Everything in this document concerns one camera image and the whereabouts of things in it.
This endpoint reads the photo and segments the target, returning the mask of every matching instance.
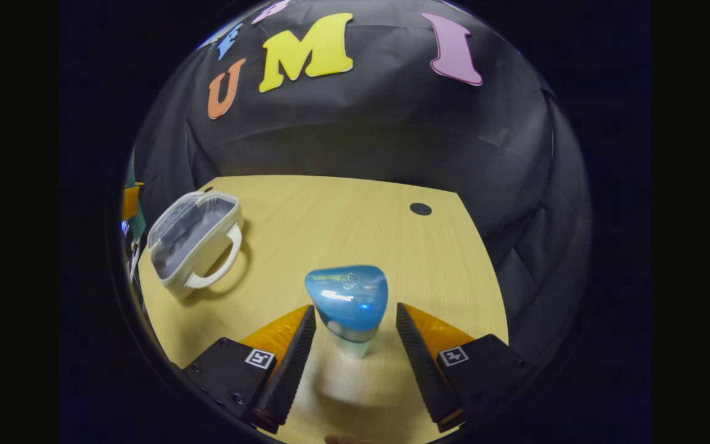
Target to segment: white handle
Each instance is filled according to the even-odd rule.
[[[186,281],[186,287],[190,289],[203,289],[204,287],[212,284],[213,282],[223,278],[223,275],[232,267],[234,264],[234,258],[237,256],[237,251],[240,251],[240,244],[243,242],[243,234],[240,233],[240,227],[237,224],[232,225],[229,231],[226,233],[226,237],[232,239],[232,250],[229,251],[229,258],[226,258],[226,262],[221,265],[221,267],[207,277],[202,277],[194,272],[191,272],[191,276]]]

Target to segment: white container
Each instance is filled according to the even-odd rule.
[[[240,250],[242,225],[240,201],[232,195],[194,192],[177,199],[147,236],[147,253],[161,284],[181,300],[223,278]],[[226,261],[205,276],[229,244]]]

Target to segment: pink letter i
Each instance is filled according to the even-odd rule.
[[[431,22],[437,39],[437,59],[431,61],[431,68],[437,74],[479,86],[484,81],[481,74],[473,68],[473,58],[467,47],[466,37],[470,35],[459,23],[447,18],[421,12],[420,16]]]

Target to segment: wooden table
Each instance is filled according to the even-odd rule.
[[[201,189],[209,186],[239,197],[245,216],[242,249],[229,273],[179,301],[161,286],[147,255],[139,262],[144,303],[169,359],[184,368],[219,337],[240,340],[311,303],[304,278],[314,269],[376,265],[387,278],[388,307],[369,354],[343,356],[317,315],[303,379],[276,438],[319,443],[324,435],[351,432],[400,444],[441,437],[398,337],[396,303],[473,337],[495,334],[508,343],[495,272],[459,196],[318,176],[220,177]],[[412,213],[414,202],[432,213]]]

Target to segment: letter m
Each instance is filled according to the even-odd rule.
[[[311,78],[352,70],[353,60],[344,52],[344,25],[352,17],[349,12],[322,17],[314,22],[302,40],[290,31],[267,39],[262,45],[267,50],[267,57],[260,92],[284,83],[284,76],[279,74],[279,62],[291,80],[298,79],[309,53],[311,62],[306,67],[306,75]]]

